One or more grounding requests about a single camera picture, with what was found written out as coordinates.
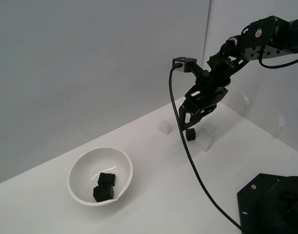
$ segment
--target mounting plate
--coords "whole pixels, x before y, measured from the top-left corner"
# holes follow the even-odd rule
[[[238,192],[240,222],[248,233],[264,234],[258,228],[257,202],[281,178],[284,176],[261,173]]]

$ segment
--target black block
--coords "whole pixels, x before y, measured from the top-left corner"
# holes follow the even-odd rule
[[[98,185],[112,185],[115,186],[115,180],[116,176],[115,174],[110,173],[100,173],[99,179],[98,179]]]
[[[188,141],[196,139],[196,131],[194,128],[189,128],[186,130],[186,138]]]
[[[96,202],[113,199],[114,190],[112,185],[99,185],[94,188],[93,196]]]

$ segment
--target white bowl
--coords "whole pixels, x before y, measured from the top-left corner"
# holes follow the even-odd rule
[[[98,185],[101,172],[116,175],[114,198],[96,202],[93,188]],[[77,202],[87,206],[101,206],[117,201],[128,188],[132,176],[133,165],[125,152],[111,147],[98,147],[85,153],[74,163],[67,188]]]

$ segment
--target black cable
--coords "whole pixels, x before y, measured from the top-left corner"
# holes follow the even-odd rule
[[[173,95],[173,88],[172,88],[172,76],[173,76],[173,71],[176,69],[176,68],[180,68],[182,67],[183,64],[182,63],[176,63],[172,69],[170,70],[170,74],[169,74],[169,94],[170,94],[170,99],[172,101],[172,105],[173,105],[173,109],[174,109],[174,112],[175,112],[175,117],[176,117],[176,121],[177,121],[177,125],[178,125],[178,128],[179,128],[179,133],[180,133],[180,137],[181,137],[181,140],[182,140],[182,143],[183,143],[183,146],[184,146],[184,149],[187,153],[187,156],[188,156],[188,159],[191,163],[191,166],[192,166],[192,169],[194,171],[194,173],[196,174],[196,177],[199,181],[199,184],[201,185],[202,189],[204,190],[205,194],[208,196],[208,198],[210,199],[210,201],[213,203],[213,205],[230,221],[232,222],[242,233],[244,234],[248,234],[248,232],[242,228],[237,222],[235,222],[216,202],[215,200],[212,198],[212,196],[210,195],[210,193],[207,191],[201,177],[199,176],[199,173],[198,173],[198,170],[192,160],[192,157],[190,155],[190,152],[189,152],[189,149],[188,149],[188,146],[187,146],[187,143],[184,139],[184,136],[183,136],[183,131],[182,131],[182,128],[181,128],[181,124],[180,124],[180,120],[179,120],[179,116],[178,116],[178,112],[177,112],[177,108],[176,108],[176,104],[175,104],[175,100],[174,100],[174,95]]]
[[[276,65],[276,66],[268,66],[268,65],[265,65],[262,63],[262,55],[263,55],[264,51],[261,50],[260,53],[259,53],[259,57],[258,57],[258,61],[259,61],[259,64],[264,67],[264,68],[268,68],[268,69],[278,69],[278,68],[283,68],[283,67],[288,67],[288,66],[291,66],[295,63],[298,63],[298,59],[292,61],[292,62],[288,62],[288,63],[285,63],[285,64],[281,64],[281,65]]]

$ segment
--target bowl rim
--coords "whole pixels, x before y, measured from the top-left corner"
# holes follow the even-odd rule
[[[123,187],[122,191],[119,193],[118,197],[116,199],[111,199],[111,200],[107,200],[107,201],[103,201],[103,202],[87,202],[87,201],[83,201],[81,199],[79,199],[72,191],[71,189],[71,185],[70,185],[70,177],[71,177],[71,172],[75,166],[75,164],[82,158],[84,157],[87,153],[91,152],[91,151],[94,151],[94,150],[97,150],[97,149],[102,149],[102,148],[110,148],[110,149],[114,149],[114,150],[117,150],[119,152],[121,152],[125,157],[126,159],[128,160],[128,163],[129,163],[129,168],[130,168],[130,173],[129,173],[129,178],[127,180],[127,183],[126,185]],[[114,201],[117,201],[119,199],[119,197],[126,191],[126,189],[128,188],[130,182],[131,182],[131,178],[133,177],[133,164],[131,162],[131,159],[130,157],[128,156],[127,153],[125,153],[123,150],[120,150],[118,148],[115,148],[115,147],[111,147],[111,146],[98,146],[96,148],[93,148],[87,152],[85,152],[84,154],[82,154],[80,157],[78,157],[76,159],[76,161],[72,164],[70,170],[69,170],[69,173],[68,173],[68,179],[67,179],[67,190],[69,191],[69,194],[71,195],[71,197],[79,202],[80,204],[83,204],[83,205],[86,205],[86,206],[102,206],[102,205],[105,205],[105,204],[109,204],[109,203],[112,203]]]

